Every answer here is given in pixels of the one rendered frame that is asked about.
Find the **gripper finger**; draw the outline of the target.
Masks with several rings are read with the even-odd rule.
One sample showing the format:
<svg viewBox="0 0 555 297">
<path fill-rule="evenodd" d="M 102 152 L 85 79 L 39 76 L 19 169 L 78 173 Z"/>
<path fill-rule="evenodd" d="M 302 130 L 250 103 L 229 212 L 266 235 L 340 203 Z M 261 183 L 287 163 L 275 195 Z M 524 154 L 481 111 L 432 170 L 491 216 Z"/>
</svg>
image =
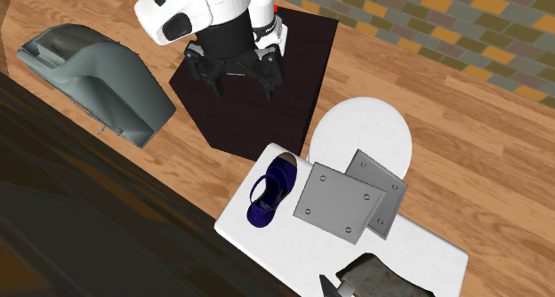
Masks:
<svg viewBox="0 0 555 297">
<path fill-rule="evenodd" d="M 189 66 L 192 77 L 210 86 L 217 97 L 222 96 L 219 74 L 225 70 L 226 62 L 206 56 L 201 45 L 196 41 L 189 41 L 184 51 L 185 61 Z"/>
<path fill-rule="evenodd" d="M 256 49 L 259 61 L 255 67 L 255 74 L 262 84 L 267 100 L 271 100 L 277 86 L 284 83 L 281 70 L 281 51 L 277 44 L 271 44 L 265 49 Z"/>
</svg>

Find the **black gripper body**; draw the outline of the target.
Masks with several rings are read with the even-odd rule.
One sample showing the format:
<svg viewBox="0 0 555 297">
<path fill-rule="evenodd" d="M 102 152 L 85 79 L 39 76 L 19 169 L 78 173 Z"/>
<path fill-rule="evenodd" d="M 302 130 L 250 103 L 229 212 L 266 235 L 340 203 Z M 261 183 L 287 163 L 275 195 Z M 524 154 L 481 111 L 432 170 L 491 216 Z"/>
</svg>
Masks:
<svg viewBox="0 0 555 297">
<path fill-rule="evenodd" d="M 247 70 L 257 64 L 248 10 L 233 20 L 205 28 L 197 32 L 196 36 L 205 59 L 214 66 L 223 62 L 226 74 L 246 76 Z"/>
</svg>

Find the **dark robot stand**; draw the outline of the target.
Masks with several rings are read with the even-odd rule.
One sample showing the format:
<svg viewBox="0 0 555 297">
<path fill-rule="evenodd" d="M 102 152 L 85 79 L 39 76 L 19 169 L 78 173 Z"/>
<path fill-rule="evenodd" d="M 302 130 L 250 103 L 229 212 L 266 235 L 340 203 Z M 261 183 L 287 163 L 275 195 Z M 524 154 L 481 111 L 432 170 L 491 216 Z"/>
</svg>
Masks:
<svg viewBox="0 0 555 297">
<path fill-rule="evenodd" d="M 260 83 L 221 75 L 222 96 L 193 79 L 182 62 L 169 81 L 209 145 L 256 160 L 271 143 L 300 155 L 332 49 L 338 20 L 280 7 L 288 27 L 284 83 L 267 100 Z"/>
</svg>

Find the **grey angular tub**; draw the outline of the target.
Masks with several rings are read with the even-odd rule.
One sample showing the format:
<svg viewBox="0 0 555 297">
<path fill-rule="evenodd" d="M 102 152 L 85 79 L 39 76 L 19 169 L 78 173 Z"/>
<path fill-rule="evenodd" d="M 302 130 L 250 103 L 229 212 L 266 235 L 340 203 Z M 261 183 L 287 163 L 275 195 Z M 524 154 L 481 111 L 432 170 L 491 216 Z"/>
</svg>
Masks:
<svg viewBox="0 0 555 297">
<path fill-rule="evenodd" d="M 85 25 L 50 27 L 21 46 L 17 57 L 88 116 L 139 148 L 176 110 L 136 52 Z"/>
</svg>

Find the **white toilet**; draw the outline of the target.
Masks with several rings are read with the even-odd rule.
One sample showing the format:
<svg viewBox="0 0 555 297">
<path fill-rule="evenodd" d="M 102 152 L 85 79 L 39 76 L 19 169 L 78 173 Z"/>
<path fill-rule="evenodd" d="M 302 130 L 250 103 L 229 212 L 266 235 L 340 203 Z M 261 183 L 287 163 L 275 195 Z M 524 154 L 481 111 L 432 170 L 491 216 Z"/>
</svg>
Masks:
<svg viewBox="0 0 555 297">
<path fill-rule="evenodd" d="M 405 181 L 412 155 L 405 119 L 376 98 L 344 100 L 319 121 L 309 154 L 304 158 L 294 155 L 294 188 L 279 204 L 271 223 L 256 228 L 247 220 L 246 212 L 254 183 L 275 157 L 288 152 L 273 143 L 264 149 L 230 199 L 215 222 L 215 230 L 300 297 L 324 297 L 320 275 L 325 275 L 342 297 L 352 297 L 354 289 L 336 273 L 364 253 L 374 254 L 400 277 L 436 297 L 459 297 L 467 253 L 399 212 L 386 239 L 367 224 L 355 245 L 294 216 L 312 166 L 319 163 L 346 174 L 358 149 Z"/>
</svg>

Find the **blue sandal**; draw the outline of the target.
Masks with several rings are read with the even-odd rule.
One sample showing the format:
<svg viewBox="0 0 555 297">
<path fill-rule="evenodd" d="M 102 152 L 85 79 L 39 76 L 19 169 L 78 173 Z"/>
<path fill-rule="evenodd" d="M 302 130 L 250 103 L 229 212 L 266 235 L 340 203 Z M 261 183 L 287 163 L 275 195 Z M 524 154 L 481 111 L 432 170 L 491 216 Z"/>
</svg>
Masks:
<svg viewBox="0 0 555 297">
<path fill-rule="evenodd" d="M 264 173 L 253 185 L 246 212 L 247 220 L 256 228 L 264 228 L 273 220 L 276 210 L 283 199 L 293 190 L 297 176 L 296 158 L 289 152 L 275 157 Z M 262 194 L 253 200 L 256 187 L 264 182 Z"/>
</svg>

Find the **grey square plate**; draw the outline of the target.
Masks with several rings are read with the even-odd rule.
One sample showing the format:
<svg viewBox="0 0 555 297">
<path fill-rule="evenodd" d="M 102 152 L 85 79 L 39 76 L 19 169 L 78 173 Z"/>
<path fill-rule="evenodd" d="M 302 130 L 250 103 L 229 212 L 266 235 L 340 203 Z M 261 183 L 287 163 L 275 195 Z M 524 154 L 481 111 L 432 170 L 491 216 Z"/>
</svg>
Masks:
<svg viewBox="0 0 555 297">
<path fill-rule="evenodd" d="M 355 245 L 384 195 L 381 189 L 315 163 L 294 216 Z"/>
<path fill-rule="evenodd" d="M 382 239 L 386 239 L 408 185 L 360 149 L 352 158 L 346 174 L 385 192 L 368 227 Z"/>
</svg>

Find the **black pointed thing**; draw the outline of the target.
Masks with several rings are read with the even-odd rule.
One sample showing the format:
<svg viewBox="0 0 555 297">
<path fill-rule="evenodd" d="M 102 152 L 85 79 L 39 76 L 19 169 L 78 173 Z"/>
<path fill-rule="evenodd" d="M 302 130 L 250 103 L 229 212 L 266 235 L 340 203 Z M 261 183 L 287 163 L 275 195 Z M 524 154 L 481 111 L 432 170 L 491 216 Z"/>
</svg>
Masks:
<svg viewBox="0 0 555 297">
<path fill-rule="evenodd" d="M 325 275 L 320 275 L 319 280 L 324 297 L 342 297 L 338 288 Z"/>
</svg>

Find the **dark grey mottled block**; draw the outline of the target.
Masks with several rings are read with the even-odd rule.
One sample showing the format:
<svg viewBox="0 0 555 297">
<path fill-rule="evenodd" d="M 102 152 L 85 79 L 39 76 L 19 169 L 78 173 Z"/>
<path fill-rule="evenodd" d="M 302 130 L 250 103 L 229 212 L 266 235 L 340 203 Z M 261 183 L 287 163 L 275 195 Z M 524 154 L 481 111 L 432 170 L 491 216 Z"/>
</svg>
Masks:
<svg viewBox="0 0 555 297">
<path fill-rule="evenodd" d="M 436 297 L 400 277 L 372 253 L 362 254 L 336 276 L 354 289 L 354 297 Z"/>
</svg>

